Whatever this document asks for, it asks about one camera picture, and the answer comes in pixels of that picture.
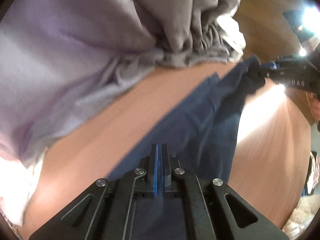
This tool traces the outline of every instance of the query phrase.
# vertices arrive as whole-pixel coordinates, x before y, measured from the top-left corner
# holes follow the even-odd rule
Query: navy fabric
[[[169,155],[198,178],[227,182],[245,98],[265,84],[264,79],[252,80],[247,75],[249,67],[260,67],[257,58],[239,63],[222,80],[218,75],[207,78],[145,136],[108,179],[136,168],[140,158],[150,155],[152,143],[166,143]],[[137,207],[133,239],[186,239],[180,199],[139,200]]]

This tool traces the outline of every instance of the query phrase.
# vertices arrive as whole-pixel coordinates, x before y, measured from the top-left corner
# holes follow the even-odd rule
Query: lavender fabric
[[[240,0],[15,0],[0,22],[0,156],[28,167],[158,65],[226,62]]]

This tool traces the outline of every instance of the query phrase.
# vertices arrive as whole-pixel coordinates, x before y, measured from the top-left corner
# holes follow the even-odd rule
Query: bright light
[[[303,26],[320,36],[320,12],[316,7],[306,7],[302,17]]]
[[[299,54],[301,57],[304,57],[305,55],[307,55],[307,52],[304,48],[301,48],[300,51],[299,51]]]
[[[285,99],[284,85],[275,85],[254,101],[248,103],[241,114],[237,143],[259,126],[266,123]]]

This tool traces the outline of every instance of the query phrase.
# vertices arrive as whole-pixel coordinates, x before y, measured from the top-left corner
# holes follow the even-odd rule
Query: metal screw head
[[[175,168],[175,169],[174,169],[174,173],[181,175],[181,174],[184,173],[184,169],[183,169],[183,168]]]
[[[105,179],[98,179],[96,184],[98,187],[104,187],[107,184],[107,181]]]
[[[144,173],[144,169],[143,168],[136,168],[136,169],[134,169],[134,173],[137,175],[141,175]]]
[[[214,179],[212,182],[216,186],[221,186],[223,184],[223,181],[221,179]]]

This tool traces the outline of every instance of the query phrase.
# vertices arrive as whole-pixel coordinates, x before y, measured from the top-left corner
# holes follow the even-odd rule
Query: human hand
[[[311,114],[314,119],[320,121],[320,101],[315,97],[314,93],[307,92]]]

